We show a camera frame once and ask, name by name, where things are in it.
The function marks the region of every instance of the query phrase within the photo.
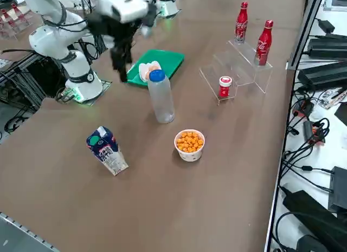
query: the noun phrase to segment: orange snack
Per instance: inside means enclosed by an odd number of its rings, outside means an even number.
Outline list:
[[[204,140],[195,132],[183,132],[177,139],[177,148],[186,153],[193,153],[200,150],[204,144]]]

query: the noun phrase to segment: coca-cola logo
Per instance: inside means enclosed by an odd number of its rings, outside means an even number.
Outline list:
[[[239,28],[239,29],[246,29],[246,28],[247,28],[247,23],[248,23],[248,21],[245,21],[245,22],[243,22],[243,23],[236,22],[236,28]]]
[[[266,49],[266,45],[267,45],[267,42],[262,42],[262,41],[258,41],[258,49],[259,50],[265,50]]]

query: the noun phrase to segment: blue bottle cap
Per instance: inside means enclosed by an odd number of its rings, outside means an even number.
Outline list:
[[[165,79],[165,73],[161,69],[156,69],[150,73],[150,81],[161,82]]]

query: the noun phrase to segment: coca-cola bottle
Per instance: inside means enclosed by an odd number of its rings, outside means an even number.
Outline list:
[[[242,44],[245,42],[246,29],[247,29],[247,23],[248,23],[247,7],[248,7],[248,2],[247,1],[242,2],[241,10],[236,20],[235,43],[237,44]]]
[[[267,55],[270,51],[270,46],[272,43],[271,30],[273,26],[272,20],[267,20],[265,22],[264,31],[258,39],[258,45],[256,46],[254,63],[258,66],[264,66],[267,61]]]
[[[11,16],[9,16],[9,14],[6,12],[6,10],[5,9],[1,9],[1,12],[4,14],[5,22],[8,23],[11,26],[12,30],[14,32],[16,32],[16,33],[19,32],[20,30],[16,26],[15,21],[12,19]]]
[[[18,28],[19,30],[24,30],[27,26],[29,26],[29,23],[27,19],[25,19],[25,16],[23,13],[18,9],[18,7],[15,4],[12,4],[12,8],[15,11],[16,16],[18,17]]]

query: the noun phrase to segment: white bowl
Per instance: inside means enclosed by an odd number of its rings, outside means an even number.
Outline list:
[[[202,140],[204,141],[204,143],[202,144],[202,147],[201,147],[199,150],[197,150],[196,152],[193,152],[193,153],[186,153],[186,152],[183,152],[183,151],[181,151],[180,149],[178,149],[178,147],[177,147],[177,139],[180,138],[181,135],[182,135],[182,133],[184,133],[184,132],[194,132],[194,133],[198,134],[199,137],[201,137]],[[180,132],[176,135],[176,137],[175,137],[175,139],[174,139],[174,141],[173,141],[173,144],[175,145],[175,148],[176,148],[176,150],[178,151],[179,156],[181,156],[181,158],[182,158],[183,160],[185,160],[185,161],[196,161],[196,160],[199,160],[199,158],[200,158],[201,155],[202,155],[202,150],[204,149],[204,146],[205,146],[205,136],[204,136],[200,131],[198,131],[198,130],[195,130],[195,129],[186,129],[186,130],[180,131]]]

